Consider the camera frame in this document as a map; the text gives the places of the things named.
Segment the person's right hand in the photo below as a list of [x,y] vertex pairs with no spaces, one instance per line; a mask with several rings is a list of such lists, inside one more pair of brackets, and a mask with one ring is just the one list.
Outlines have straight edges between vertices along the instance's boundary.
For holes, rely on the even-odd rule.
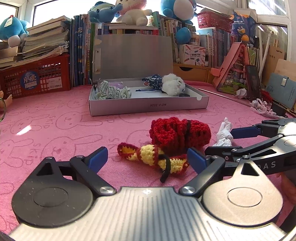
[[296,187],[284,173],[281,176],[281,189],[292,204],[296,204]]

